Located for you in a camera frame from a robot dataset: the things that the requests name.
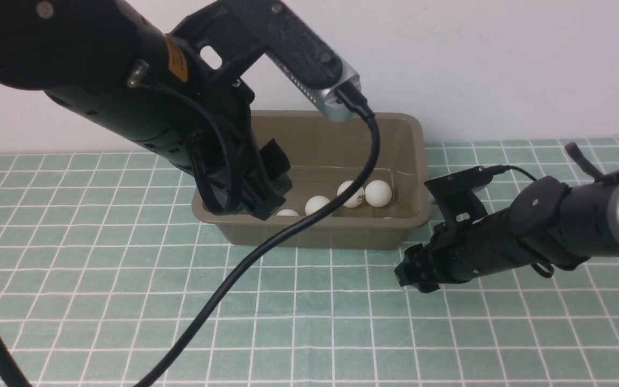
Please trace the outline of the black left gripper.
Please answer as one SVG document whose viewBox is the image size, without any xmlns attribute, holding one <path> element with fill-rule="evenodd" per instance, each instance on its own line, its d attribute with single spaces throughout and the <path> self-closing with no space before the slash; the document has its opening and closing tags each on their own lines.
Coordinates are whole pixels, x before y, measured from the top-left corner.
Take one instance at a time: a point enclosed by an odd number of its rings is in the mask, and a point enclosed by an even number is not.
<svg viewBox="0 0 619 387">
<path fill-rule="evenodd" d="M 250 91 L 214 85 L 211 74 L 181 41 L 162 38 L 107 91 L 63 86 L 46 94 L 192 176 L 209 212 L 267 220 L 292 189 L 290 161 L 275 139 L 256 144 Z"/>
</svg>

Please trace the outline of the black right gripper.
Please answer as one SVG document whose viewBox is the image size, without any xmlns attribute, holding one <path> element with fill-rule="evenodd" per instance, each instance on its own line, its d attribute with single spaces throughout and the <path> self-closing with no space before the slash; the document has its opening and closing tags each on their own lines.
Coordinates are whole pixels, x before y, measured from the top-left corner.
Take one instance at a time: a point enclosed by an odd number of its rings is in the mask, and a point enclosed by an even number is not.
<svg viewBox="0 0 619 387">
<path fill-rule="evenodd" d="M 537 262 L 536 254 L 511 235 L 504 209 L 458 228 L 436 225 L 427 245 L 406 248 L 394 274 L 401 287 L 432 293 L 439 284 L 467 283 Z"/>
</svg>

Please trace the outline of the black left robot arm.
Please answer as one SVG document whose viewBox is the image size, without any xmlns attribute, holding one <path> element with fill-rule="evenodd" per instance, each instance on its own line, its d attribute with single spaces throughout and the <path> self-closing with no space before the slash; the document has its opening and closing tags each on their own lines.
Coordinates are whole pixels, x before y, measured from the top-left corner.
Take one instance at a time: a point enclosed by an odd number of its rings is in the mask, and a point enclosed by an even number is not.
<svg viewBox="0 0 619 387">
<path fill-rule="evenodd" d="M 251 130 L 255 96 L 126 1 L 0 1 L 0 85 L 58 106 L 196 180 L 217 216 L 275 215 L 292 189 L 275 140 Z"/>
</svg>

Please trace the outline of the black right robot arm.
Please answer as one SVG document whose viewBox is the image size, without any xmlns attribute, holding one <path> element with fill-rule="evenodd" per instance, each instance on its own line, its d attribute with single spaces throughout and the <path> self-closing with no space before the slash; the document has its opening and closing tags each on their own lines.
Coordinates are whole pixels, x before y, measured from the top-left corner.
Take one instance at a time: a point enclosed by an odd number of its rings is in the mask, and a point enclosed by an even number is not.
<svg viewBox="0 0 619 387">
<path fill-rule="evenodd" d="M 509 207 L 488 213 L 477 191 L 510 165 L 476 166 L 425 183 L 444 221 L 427 244 L 407 248 L 394 270 L 401 287 L 423 293 L 506 270 L 541 277 L 575 270 L 593 257 L 619 257 L 619 170 L 602 173 L 570 142 L 565 151 L 590 184 L 531 179 Z"/>
</svg>

